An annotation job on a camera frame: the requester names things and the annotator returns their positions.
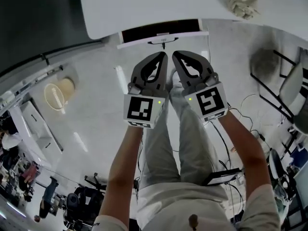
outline white floor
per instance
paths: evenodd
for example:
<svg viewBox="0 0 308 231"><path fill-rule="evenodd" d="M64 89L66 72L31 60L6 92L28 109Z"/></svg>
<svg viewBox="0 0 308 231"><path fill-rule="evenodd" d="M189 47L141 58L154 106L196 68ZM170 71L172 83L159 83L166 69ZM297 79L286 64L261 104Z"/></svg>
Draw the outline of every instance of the white floor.
<svg viewBox="0 0 308 231"><path fill-rule="evenodd" d="M273 49L273 47L294 60L296 47L278 40L276 30L268 27L220 20L204 21L204 24L208 26L210 32L210 61L224 84L229 104L241 110L243 115L252 118L252 129L263 134L271 147L280 148L281 140L287 139L287 134L277 129L281 116L258 97L258 85L249 76L249 62L251 55L259 48ZM52 166L52 171L70 179L56 176L60 181L58 188L60 193L73 192L77 187L73 181L85 184L84 176L91 176L94 172L99 174L99 178L107 180L112 160L127 127L123 121L123 92L115 68L121 66L129 82L133 67L139 61L151 53L163 50L160 45L148 44L118 50L117 44L119 44L118 35L112 35L103 48L69 60L67 62L69 67L61 73L61 76L49 79L30 93L55 138L64 149L58 163ZM175 50L188 50L201 54L203 51L209 51L208 39L207 37L180 38L166 44L169 73L174 68L171 55ZM65 114L63 114L52 110L46 104L43 90L47 83L65 76L74 81L76 91L65 106ZM277 66L267 84L278 93L281 81ZM177 150L179 122L172 106L169 107L169 135L172 147ZM249 119L241 117L240 121L250 129L252 124ZM215 121L214 124L217 125L231 149L232 143L219 122ZM217 150L218 157L221 161L227 162L225 147L212 124L207 124L206 130ZM86 148L76 140L76 133ZM263 143L262 146L266 152L269 150L266 144ZM241 167L237 153L231 153L231 161L234 167ZM39 177L39 181L49 184L50 180L47 176L45 171ZM238 194L235 191L232 192L234 201L238 203Z"/></svg>

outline grey pants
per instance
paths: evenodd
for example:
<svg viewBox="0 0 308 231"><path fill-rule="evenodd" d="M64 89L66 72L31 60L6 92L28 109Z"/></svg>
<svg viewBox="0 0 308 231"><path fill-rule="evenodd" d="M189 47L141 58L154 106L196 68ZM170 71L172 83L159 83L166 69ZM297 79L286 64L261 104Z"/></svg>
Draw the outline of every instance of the grey pants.
<svg viewBox="0 0 308 231"><path fill-rule="evenodd" d="M218 158L201 120L182 96L181 84L173 86L169 98L180 120L180 174L173 157L167 129L168 103L154 129L145 129L140 161L140 189L163 182L189 182L201 185L217 170Z"/></svg>
<svg viewBox="0 0 308 231"><path fill-rule="evenodd" d="M47 203L51 203L51 198L58 186L58 182L55 179L51 180L51 183L49 184L48 187L46 187L44 195L43 195L43 200Z"/></svg>

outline forearm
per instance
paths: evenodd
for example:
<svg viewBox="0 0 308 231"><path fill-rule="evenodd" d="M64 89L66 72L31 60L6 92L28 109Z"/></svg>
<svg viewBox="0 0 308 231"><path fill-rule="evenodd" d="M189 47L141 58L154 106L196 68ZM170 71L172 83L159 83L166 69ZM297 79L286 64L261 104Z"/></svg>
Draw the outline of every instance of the forearm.
<svg viewBox="0 0 308 231"><path fill-rule="evenodd" d="M252 161L265 161L260 143L230 111L226 116L219 118L219 121L236 148L244 167L249 166Z"/></svg>
<svg viewBox="0 0 308 231"><path fill-rule="evenodd" d="M246 178L246 198L248 199L256 188L270 184L270 175L264 152L256 138L230 111L226 116L219 118L219 121L243 162Z"/></svg>
<svg viewBox="0 0 308 231"><path fill-rule="evenodd" d="M132 186L136 170L142 128L129 126L122 144L110 168L108 184L129 184Z"/></svg>
<svg viewBox="0 0 308 231"><path fill-rule="evenodd" d="M142 128L128 127L111 165L105 198L99 215L115 217L128 228L129 207Z"/></svg>

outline ceiling light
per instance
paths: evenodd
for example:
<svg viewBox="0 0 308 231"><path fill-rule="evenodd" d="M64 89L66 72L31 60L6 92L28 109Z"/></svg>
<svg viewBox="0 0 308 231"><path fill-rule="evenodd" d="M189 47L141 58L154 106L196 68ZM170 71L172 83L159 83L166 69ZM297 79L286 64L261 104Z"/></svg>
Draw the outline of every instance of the ceiling light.
<svg viewBox="0 0 308 231"><path fill-rule="evenodd" d="M121 86L123 93L128 94L127 81L126 81L122 67L118 66L115 68L115 70L116 70L116 75L120 82L120 86Z"/></svg>
<svg viewBox="0 0 308 231"><path fill-rule="evenodd" d="M22 215L23 217L26 217L26 215L24 213L22 213L19 209L17 209L15 206L13 206L10 202L6 202L6 203L8 204L9 207L11 207L13 210L18 212L20 215Z"/></svg>
<svg viewBox="0 0 308 231"><path fill-rule="evenodd" d="M87 147L85 146L85 144L82 142L82 140L81 140L79 134L75 132L75 133L74 133L74 137L75 137L77 143L81 146L81 148L82 148L85 152L88 152L88 149L87 149Z"/></svg>
<svg viewBox="0 0 308 231"><path fill-rule="evenodd" d="M4 219L6 219L6 216L0 211L0 216L2 216Z"/></svg>

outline desk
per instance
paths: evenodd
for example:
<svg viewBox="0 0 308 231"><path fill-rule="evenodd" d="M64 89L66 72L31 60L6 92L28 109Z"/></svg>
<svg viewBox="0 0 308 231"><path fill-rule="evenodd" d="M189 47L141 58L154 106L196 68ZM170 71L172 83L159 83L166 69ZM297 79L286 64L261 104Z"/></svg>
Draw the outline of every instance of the desk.
<svg viewBox="0 0 308 231"><path fill-rule="evenodd" d="M242 20L225 0L81 0L88 35L99 39L143 25L183 19ZM258 0L248 23L266 25L308 40L308 0Z"/></svg>

